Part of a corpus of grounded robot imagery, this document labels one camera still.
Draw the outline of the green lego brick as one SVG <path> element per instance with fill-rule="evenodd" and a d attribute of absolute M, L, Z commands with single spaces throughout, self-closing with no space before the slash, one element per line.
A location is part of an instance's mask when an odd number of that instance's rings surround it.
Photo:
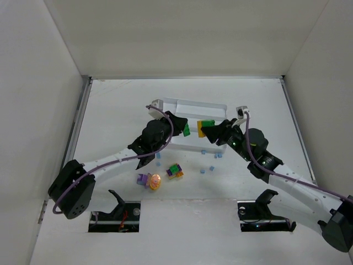
<path fill-rule="evenodd" d="M 201 127 L 211 127 L 211 126 L 215 126 L 215 121 L 214 120 L 201 120 Z"/>
<path fill-rule="evenodd" d="M 188 137 L 189 135 L 191 135 L 191 132 L 188 123 L 186 123 L 183 130 L 183 137 Z"/>

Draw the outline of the yellow lego brick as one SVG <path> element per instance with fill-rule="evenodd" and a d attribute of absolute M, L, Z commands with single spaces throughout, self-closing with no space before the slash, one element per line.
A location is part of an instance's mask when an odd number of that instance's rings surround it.
<path fill-rule="evenodd" d="M 197 121 L 197 133 L 199 138 L 203 138 L 206 136 L 202 131 L 202 120 Z"/>

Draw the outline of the green purple yellow lego stack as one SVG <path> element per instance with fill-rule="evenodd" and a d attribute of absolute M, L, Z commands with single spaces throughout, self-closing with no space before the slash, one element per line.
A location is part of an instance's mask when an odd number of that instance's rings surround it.
<path fill-rule="evenodd" d="M 166 173 L 167 173 L 169 179 L 180 178 L 184 175 L 183 170 L 178 163 L 171 165 L 166 170 Z"/>

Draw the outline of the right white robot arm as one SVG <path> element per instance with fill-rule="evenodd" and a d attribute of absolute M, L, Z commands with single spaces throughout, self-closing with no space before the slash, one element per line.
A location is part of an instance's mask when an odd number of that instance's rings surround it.
<path fill-rule="evenodd" d="M 344 197 L 302 180 L 268 150 L 261 130 L 242 131 L 239 120 L 201 128 L 210 143 L 228 145 L 247 161 L 249 172 L 271 185 L 251 202 L 238 203 L 242 231 L 279 230 L 293 232 L 302 224 L 319 233 L 334 249 L 352 248 L 352 196 Z"/>

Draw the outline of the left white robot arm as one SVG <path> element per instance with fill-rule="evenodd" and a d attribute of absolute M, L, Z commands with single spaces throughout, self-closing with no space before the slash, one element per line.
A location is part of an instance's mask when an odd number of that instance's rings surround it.
<path fill-rule="evenodd" d="M 63 214 L 68 220 L 80 216 L 89 207 L 96 184 L 148 165 L 173 137 L 183 133 L 187 118 L 155 110 L 161 117 L 150 120 L 141 135 L 118 153 L 87 163 L 70 160 L 64 165 L 47 192 L 54 202 L 54 214 Z"/>

